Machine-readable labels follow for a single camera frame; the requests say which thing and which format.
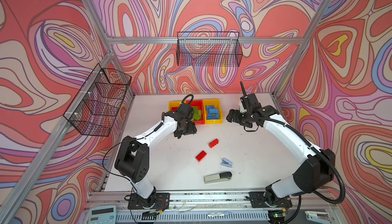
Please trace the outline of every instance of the yellow storage bin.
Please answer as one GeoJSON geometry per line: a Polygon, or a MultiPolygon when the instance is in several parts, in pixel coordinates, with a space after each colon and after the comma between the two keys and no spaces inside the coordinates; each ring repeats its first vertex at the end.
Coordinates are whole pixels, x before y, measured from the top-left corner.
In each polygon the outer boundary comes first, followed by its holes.
{"type": "Polygon", "coordinates": [[[206,124],[222,124],[223,123],[223,113],[222,113],[222,109],[220,107],[219,99],[203,100],[203,109],[204,109],[206,124]],[[219,109],[219,119],[207,119],[208,113],[207,113],[207,110],[205,109],[205,106],[211,106],[211,105],[214,105],[216,109],[219,109]]]}

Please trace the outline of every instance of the psychedelic patterned wall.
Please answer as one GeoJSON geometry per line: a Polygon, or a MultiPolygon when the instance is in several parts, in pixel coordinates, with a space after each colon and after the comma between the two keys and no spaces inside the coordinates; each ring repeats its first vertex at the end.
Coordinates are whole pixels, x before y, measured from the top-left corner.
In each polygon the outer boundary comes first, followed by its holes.
{"type": "MultiPolygon", "coordinates": [[[[0,204],[104,55],[81,0],[0,0],[0,204]]],[[[128,103],[108,138],[69,130],[14,223],[76,222],[128,103]]]]}
{"type": "Polygon", "coordinates": [[[76,130],[67,133],[13,224],[78,223],[88,196],[99,188],[102,159],[118,137],[129,103],[130,97],[126,96],[107,138],[80,135],[76,130]]]}
{"type": "MultiPolygon", "coordinates": [[[[93,0],[111,36],[176,36],[231,31],[241,36],[302,36],[321,0],[93,0]]],[[[271,92],[294,45],[243,45],[237,67],[179,67],[176,45],[117,45],[135,93],[271,92]]]]}
{"type": "Polygon", "coordinates": [[[271,92],[296,45],[253,44],[250,50],[243,47],[247,53],[239,67],[179,67],[176,47],[117,45],[115,52],[133,78],[135,93],[240,92],[240,81],[249,92],[271,92]]]}
{"type": "Polygon", "coordinates": [[[391,19],[392,0],[334,0],[278,96],[292,125],[336,153],[348,223],[392,223],[391,19]]]}

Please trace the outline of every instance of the metal bracket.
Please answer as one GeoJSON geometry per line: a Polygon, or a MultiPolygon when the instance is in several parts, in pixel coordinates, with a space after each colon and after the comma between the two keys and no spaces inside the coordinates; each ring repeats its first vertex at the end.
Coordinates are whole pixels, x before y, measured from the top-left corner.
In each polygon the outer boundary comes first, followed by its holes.
{"type": "MultiPolygon", "coordinates": [[[[140,203],[139,195],[132,193],[129,197],[128,209],[129,210],[144,210],[140,203]]],[[[156,193],[154,206],[151,209],[162,210],[169,208],[170,193],[156,193]]]]}
{"type": "Polygon", "coordinates": [[[282,201],[277,206],[269,206],[264,201],[265,192],[249,192],[249,199],[251,200],[252,208],[291,208],[293,204],[289,196],[282,198],[282,201]]]}

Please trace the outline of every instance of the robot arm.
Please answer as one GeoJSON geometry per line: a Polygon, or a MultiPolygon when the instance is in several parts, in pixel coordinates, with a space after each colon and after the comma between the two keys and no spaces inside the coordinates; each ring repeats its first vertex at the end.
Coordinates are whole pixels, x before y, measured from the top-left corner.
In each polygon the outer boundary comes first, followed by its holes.
{"type": "Polygon", "coordinates": [[[239,123],[244,128],[252,128],[253,123],[264,127],[274,134],[301,164],[292,175],[266,187],[266,203],[273,206],[288,195],[311,193],[330,182],[334,172],[319,154],[330,161],[332,167],[335,164],[335,154],[329,149],[322,150],[303,136],[301,138],[276,109],[272,106],[262,107],[255,94],[246,94],[242,82],[241,87],[243,97],[241,97],[240,110],[231,109],[226,118],[228,122],[239,123]]]}
{"type": "Polygon", "coordinates": [[[192,122],[193,108],[185,103],[187,95],[176,111],[162,113],[162,119],[153,127],[135,138],[126,136],[115,160],[115,168],[125,176],[140,197],[144,207],[151,207],[155,202],[155,187],[146,176],[149,170],[150,149],[154,148],[163,138],[171,133],[178,139],[182,135],[195,134],[195,123],[192,122]]]}

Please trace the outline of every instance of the wire mesh basket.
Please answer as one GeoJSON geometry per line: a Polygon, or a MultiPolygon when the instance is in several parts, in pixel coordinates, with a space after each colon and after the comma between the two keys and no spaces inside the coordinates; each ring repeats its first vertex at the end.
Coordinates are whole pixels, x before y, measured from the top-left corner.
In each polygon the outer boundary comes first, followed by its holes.
{"type": "Polygon", "coordinates": [[[109,136],[131,77],[116,69],[101,69],[70,118],[82,135],[109,136]]]}
{"type": "Polygon", "coordinates": [[[177,65],[239,67],[239,32],[177,32],[177,65]]]}

